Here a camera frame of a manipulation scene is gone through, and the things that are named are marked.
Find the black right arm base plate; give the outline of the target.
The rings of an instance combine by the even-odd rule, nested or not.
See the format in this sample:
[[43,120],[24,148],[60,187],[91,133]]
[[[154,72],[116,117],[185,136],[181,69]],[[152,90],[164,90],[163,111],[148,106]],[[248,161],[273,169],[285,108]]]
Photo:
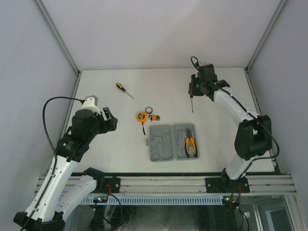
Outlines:
[[239,189],[241,189],[242,193],[250,193],[248,179],[246,177],[227,182],[223,182],[220,177],[206,178],[205,186],[207,193],[237,193]]

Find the short yellow black screwdriver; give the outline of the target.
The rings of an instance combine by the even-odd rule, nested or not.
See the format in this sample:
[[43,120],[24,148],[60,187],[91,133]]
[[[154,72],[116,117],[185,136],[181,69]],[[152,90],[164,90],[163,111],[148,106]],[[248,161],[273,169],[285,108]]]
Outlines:
[[117,86],[118,89],[120,89],[121,91],[123,91],[124,93],[126,93],[127,95],[129,95],[131,98],[134,99],[134,97],[131,96],[131,95],[127,92],[127,90],[122,86],[122,84],[116,83],[116,86]]

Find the right aluminium frame post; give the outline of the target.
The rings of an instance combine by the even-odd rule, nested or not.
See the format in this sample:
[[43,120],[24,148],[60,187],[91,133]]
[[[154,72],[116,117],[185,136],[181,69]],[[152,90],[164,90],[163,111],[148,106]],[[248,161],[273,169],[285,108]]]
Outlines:
[[270,18],[270,21],[269,21],[264,33],[262,34],[262,37],[261,37],[260,41],[258,42],[257,47],[255,48],[253,55],[251,56],[247,66],[245,68],[246,72],[249,72],[252,69],[255,61],[257,60],[257,58],[258,58],[258,56],[259,56],[259,54],[260,54],[260,52],[263,48],[263,46],[265,45],[266,41],[268,40],[272,30],[274,29],[278,19],[280,18],[281,14],[283,13],[283,11],[284,11],[286,5],[288,4],[288,2],[289,2],[288,0],[280,0],[279,1],[279,4],[277,5],[272,17]]

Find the orange tape measure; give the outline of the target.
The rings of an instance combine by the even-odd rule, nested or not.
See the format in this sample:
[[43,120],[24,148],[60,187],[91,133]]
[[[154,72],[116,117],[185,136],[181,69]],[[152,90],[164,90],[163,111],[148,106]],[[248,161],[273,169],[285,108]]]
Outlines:
[[146,135],[145,128],[144,128],[144,123],[147,121],[147,116],[148,116],[147,112],[139,112],[139,113],[137,113],[137,121],[139,123],[141,123],[142,131],[143,131],[144,135]]

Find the orange hex key set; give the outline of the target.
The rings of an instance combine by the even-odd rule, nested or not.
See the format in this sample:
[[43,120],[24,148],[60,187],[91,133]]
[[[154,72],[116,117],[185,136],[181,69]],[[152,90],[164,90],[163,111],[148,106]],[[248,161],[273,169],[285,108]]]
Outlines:
[[159,121],[160,120],[160,116],[159,115],[152,115],[150,114],[148,116],[148,118],[151,120],[151,121]]

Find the aluminium frame post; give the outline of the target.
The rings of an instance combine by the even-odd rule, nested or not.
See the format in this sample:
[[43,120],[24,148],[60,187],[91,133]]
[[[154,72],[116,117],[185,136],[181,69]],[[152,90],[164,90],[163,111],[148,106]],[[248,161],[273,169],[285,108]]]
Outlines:
[[52,37],[54,38],[56,44],[58,45],[59,49],[63,53],[65,59],[68,61],[71,69],[73,70],[74,74],[78,77],[80,74],[80,70],[78,69],[69,49],[67,48],[64,40],[62,39],[54,21],[52,20],[46,6],[44,5],[42,0],[32,0],[33,4],[35,5],[38,13],[41,15],[44,23],[46,24],[48,30],[50,31]]
[[269,21],[264,33],[262,34],[262,37],[261,37],[260,41],[258,42],[257,47],[255,48],[253,55],[251,56],[247,66],[245,68],[246,72],[249,72],[252,69],[255,61],[257,60],[257,58],[258,58],[258,56],[259,56],[259,54],[260,54],[260,52],[263,48],[263,46],[265,45],[266,41],[268,40],[272,30],[274,29],[278,19],[280,18],[281,14],[283,13],[283,11],[284,11],[286,5],[288,4],[288,2],[289,2],[288,0],[280,0],[279,1],[279,4],[277,5],[272,17],[270,18],[270,21]]

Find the grey plastic tool case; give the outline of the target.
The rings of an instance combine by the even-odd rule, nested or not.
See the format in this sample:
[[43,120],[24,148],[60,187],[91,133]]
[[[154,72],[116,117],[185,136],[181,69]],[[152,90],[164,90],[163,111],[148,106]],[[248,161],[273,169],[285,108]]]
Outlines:
[[[189,128],[195,139],[197,157],[187,158],[185,153],[186,129]],[[152,162],[166,162],[173,159],[195,160],[199,159],[196,130],[193,123],[175,125],[155,125],[149,128],[149,138],[146,140]]]

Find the orange black pliers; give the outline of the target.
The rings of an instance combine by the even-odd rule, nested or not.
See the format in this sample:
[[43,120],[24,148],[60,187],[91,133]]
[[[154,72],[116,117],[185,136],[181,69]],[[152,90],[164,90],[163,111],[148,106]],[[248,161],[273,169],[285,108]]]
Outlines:
[[189,128],[186,129],[186,138],[185,138],[185,153],[187,158],[196,158],[197,157],[197,147],[192,132]]

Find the left aluminium frame post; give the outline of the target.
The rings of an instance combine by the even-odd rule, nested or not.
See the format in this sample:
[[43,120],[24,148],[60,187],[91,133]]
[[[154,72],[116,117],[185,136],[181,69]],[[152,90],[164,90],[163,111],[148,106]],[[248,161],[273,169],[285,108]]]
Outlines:
[[46,6],[44,5],[42,0],[32,0],[33,4],[35,5],[38,13],[41,15],[44,23],[46,24],[48,30],[50,31],[52,37],[54,38],[56,44],[58,45],[59,49],[63,53],[65,59],[68,61],[71,69],[73,70],[74,74],[78,77],[80,74],[80,70],[78,69],[69,49],[67,48],[64,40],[62,39],[54,21],[52,20]]

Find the long black yellow screwdriver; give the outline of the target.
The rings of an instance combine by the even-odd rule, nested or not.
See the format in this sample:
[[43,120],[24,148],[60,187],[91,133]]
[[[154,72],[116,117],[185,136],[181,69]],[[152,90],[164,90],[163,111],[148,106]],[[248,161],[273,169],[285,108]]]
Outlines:
[[193,113],[193,95],[190,95],[190,100],[191,100],[191,109],[192,109],[192,113]]

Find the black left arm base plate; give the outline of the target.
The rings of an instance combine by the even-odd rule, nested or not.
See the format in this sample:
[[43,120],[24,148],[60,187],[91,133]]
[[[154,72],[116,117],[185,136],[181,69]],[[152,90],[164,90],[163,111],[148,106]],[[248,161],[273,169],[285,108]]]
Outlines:
[[121,179],[118,177],[105,178],[104,181],[99,182],[94,193],[119,193],[121,186]]

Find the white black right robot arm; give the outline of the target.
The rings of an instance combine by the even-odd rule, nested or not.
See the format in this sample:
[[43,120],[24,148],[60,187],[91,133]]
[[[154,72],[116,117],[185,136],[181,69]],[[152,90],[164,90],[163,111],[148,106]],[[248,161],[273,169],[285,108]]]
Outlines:
[[231,163],[223,169],[220,182],[222,189],[232,192],[245,177],[251,165],[266,159],[266,152],[272,149],[275,141],[271,133],[271,119],[251,111],[238,100],[225,80],[218,80],[212,64],[200,65],[193,62],[196,74],[191,76],[188,94],[190,97],[206,96],[223,107],[237,125],[234,141],[236,155]]

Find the aluminium front rail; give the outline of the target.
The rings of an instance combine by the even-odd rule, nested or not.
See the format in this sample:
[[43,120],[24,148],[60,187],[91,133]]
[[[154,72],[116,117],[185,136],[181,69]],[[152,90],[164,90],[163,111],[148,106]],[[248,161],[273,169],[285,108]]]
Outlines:
[[[118,176],[121,179],[120,195],[199,195],[207,193],[206,176]],[[290,175],[247,176],[250,193],[248,195],[293,195],[296,188]]]

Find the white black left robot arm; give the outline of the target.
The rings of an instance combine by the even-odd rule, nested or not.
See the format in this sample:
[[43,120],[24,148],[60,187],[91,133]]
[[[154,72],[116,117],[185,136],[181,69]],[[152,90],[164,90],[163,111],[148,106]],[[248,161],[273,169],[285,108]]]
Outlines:
[[86,107],[78,110],[72,125],[57,143],[50,170],[36,197],[26,211],[16,213],[14,223],[23,231],[61,231],[70,214],[89,193],[103,191],[104,173],[89,167],[79,182],[63,194],[67,181],[93,139],[115,131],[117,122],[107,107],[98,112]]

